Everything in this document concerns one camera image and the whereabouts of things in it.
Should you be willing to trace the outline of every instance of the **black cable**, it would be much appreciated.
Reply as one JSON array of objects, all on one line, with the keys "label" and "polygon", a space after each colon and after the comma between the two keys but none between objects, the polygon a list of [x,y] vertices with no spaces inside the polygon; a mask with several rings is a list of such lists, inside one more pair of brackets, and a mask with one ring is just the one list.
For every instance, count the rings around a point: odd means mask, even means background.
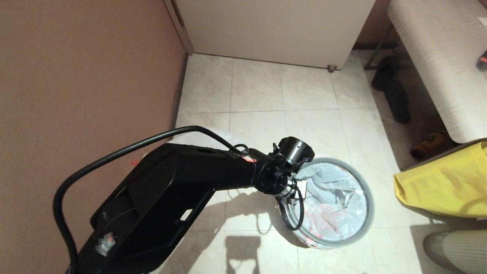
[{"label": "black cable", "polygon": [[245,153],[245,154],[248,154],[248,146],[246,146],[245,144],[237,144],[237,145],[234,145],[234,147],[243,147],[243,150],[242,152]]},{"label": "black cable", "polygon": [[[292,178],[292,182],[293,182],[293,185],[291,186],[291,189],[295,189],[298,192],[298,198],[299,198],[299,202],[300,202],[300,219],[298,220],[298,224],[295,227],[293,227],[291,225],[291,222],[289,222],[289,218],[288,218],[287,213],[286,213],[285,205],[282,203],[282,199],[278,200],[278,205],[279,205],[279,210],[281,212],[282,220],[283,220],[286,228],[291,230],[291,231],[296,231],[296,230],[300,229],[301,226],[303,225],[303,221],[304,221],[304,199],[303,199],[301,191],[298,187],[298,183],[296,182],[296,179]],[[291,199],[292,199],[292,197],[288,197],[286,199],[286,202],[290,203]]]},{"label": "black cable", "polygon": [[71,187],[77,180],[85,176],[86,174],[90,173],[91,171],[110,163],[111,161],[118,159],[130,152],[136,151],[140,148],[143,148],[145,146],[148,146],[150,144],[153,144],[155,142],[161,141],[163,139],[172,137],[174,135],[186,133],[186,132],[201,132],[203,134],[206,134],[213,139],[219,141],[222,143],[225,147],[230,149],[231,151],[235,152],[238,155],[244,156],[244,153],[236,149],[234,146],[232,146],[230,143],[225,141],[223,138],[215,134],[214,132],[200,126],[187,126],[187,127],[182,127],[182,128],[177,128],[173,130],[169,130],[157,135],[154,135],[152,137],[149,137],[145,140],[142,140],[140,142],[137,142],[135,144],[132,144],[128,147],[122,148],[116,152],[113,152],[87,166],[84,168],[78,170],[75,172],[73,175],[69,176],[57,189],[56,194],[54,195],[54,201],[53,201],[53,212],[54,212],[54,219],[56,220],[57,227],[59,228],[59,231],[61,232],[62,237],[64,238],[64,241],[66,242],[66,246],[68,248],[69,252],[69,257],[70,257],[70,268],[69,272],[73,274],[78,274],[79,273],[79,266],[78,266],[78,251],[76,249],[76,244],[73,239],[73,236],[71,235],[71,232],[69,231],[68,225],[66,224],[66,220],[64,219],[64,214],[62,211],[62,201],[64,198],[64,195],[66,194],[66,191]]}]

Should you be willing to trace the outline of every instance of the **shoe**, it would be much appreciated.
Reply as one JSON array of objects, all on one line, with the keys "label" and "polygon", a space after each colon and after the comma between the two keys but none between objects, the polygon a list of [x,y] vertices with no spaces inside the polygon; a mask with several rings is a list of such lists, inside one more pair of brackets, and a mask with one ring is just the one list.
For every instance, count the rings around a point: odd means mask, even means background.
[{"label": "shoe", "polygon": [[394,119],[401,124],[409,123],[411,121],[411,115],[408,109],[409,100],[401,82],[397,80],[389,81],[384,89],[384,95],[386,96]]},{"label": "shoe", "polygon": [[399,59],[395,56],[387,56],[379,64],[377,71],[375,72],[374,79],[372,80],[372,87],[377,91],[384,91],[389,81],[399,71],[400,63]]}]

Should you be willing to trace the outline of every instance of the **floor tile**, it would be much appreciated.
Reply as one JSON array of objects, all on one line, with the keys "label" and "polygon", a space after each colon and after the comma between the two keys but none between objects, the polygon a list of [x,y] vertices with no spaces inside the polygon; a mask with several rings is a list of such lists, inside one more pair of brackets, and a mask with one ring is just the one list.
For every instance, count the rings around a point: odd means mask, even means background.
[{"label": "floor tile", "polygon": [[[243,141],[228,133],[230,122],[230,113],[179,113],[176,121],[176,127],[183,127],[189,125],[198,125],[206,127],[214,133],[223,137],[233,145],[242,143]],[[211,147],[227,151],[228,148],[222,145],[217,140],[199,132],[190,132],[177,135],[171,141],[177,144],[189,144],[202,147]]]},{"label": "floor tile", "polygon": [[341,71],[330,74],[338,108],[375,107],[358,53],[352,51]]},{"label": "floor tile", "polygon": [[202,126],[218,128],[223,131],[229,130],[230,113],[196,113],[196,114],[178,114],[176,127],[185,126]]},{"label": "floor tile", "polygon": [[223,273],[300,273],[297,247],[276,231],[225,231],[224,251]]},{"label": "floor tile", "polygon": [[276,199],[255,188],[227,191],[225,231],[286,229]]},{"label": "floor tile", "polygon": [[429,219],[404,208],[394,194],[393,175],[399,172],[377,109],[340,110],[352,166],[372,190],[372,227],[404,227]]},{"label": "floor tile", "polygon": [[298,254],[301,273],[377,273],[368,235],[352,245],[332,250],[298,248]]},{"label": "floor tile", "polygon": [[223,232],[187,232],[170,257],[152,274],[220,274]]},{"label": "floor tile", "polygon": [[386,97],[383,91],[377,91],[372,87],[372,80],[375,76],[375,70],[368,70],[365,71],[365,77],[367,77],[367,82],[369,83],[369,88],[372,93],[372,97],[374,97],[375,106],[376,107],[389,107],[387,103]]},{"label": "floor tile", "polygon": [[379,274],[423,273],[409,227],[373,228],[369,236]]},{"label": "floor tile", "polygon": [[234,59],[231,111],[283,110],[280,67],[277,63]]},{"label": "floor tile", "polygon": [[409,168],[429,157],[433,157],[454,147],[449,137],[423,160],[417,160],[410,154],[411,148],[424,141],[430,133],[446,132],[437,110],[434,107],[411,106],[411,122],[400,124],[394,120],[389,107],[378,108],[384,129],[394,153],[398,167]]},{"label": "floor tile", "polygon": [[227,57],[190,56],[179,113],[229,112],[232,62]]},{"label": "floor tile", "polygon": [[326,69],[281,64],[281,77],[285,110],[337,108]]},{"label": "floor tile", "polygon": [[231,113],[230,133],[243,139],[249,148],[272,152],[272,143],[279,144],[287,137],[284,111]]},{"label": "floor tile", "polygon": [[225,223],[226,191],[217,191],[189,228],[190,231],[217,232]]},{"label": "floor tile", "polygon": [[353,164],[366,161],[372,167],[397,167],[376,108],[340,109],[340,117]]},{"label": "floor tile", "polygon": [[315,157],[332,157],[350,163],[338,110],[286,111],[289,136],[307,143]]}]

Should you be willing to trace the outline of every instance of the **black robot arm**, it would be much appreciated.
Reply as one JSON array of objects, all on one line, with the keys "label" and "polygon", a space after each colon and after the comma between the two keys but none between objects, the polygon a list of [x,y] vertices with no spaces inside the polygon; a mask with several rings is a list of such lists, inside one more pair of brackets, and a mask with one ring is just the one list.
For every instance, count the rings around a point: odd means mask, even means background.
[{"label": "black robot arm", "polygon": [[314,157],[294,137],[274,144],[268,155],[240,146],[244,151],[166,143],[147,154],[93,214],[94,231],[78,254],[77,269],[68,272],[153,271],[217,190],[255,187],[278,201],[294,196],[288,181]]}]

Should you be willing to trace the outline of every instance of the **trash can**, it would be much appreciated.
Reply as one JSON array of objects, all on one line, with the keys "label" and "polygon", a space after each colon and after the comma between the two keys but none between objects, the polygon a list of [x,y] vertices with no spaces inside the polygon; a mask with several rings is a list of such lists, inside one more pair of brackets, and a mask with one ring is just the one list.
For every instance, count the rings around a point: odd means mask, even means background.
[{"label": "trash can", "polygon": [[[365,179],[349,164],[334,158],[315,158],[295,179],[304,198],[304,220],[294,231],[309,247],[333,249],[360,240],[374,219],[374,199]],[[285,211],[293,226],[300,203],[287,200]]]}]

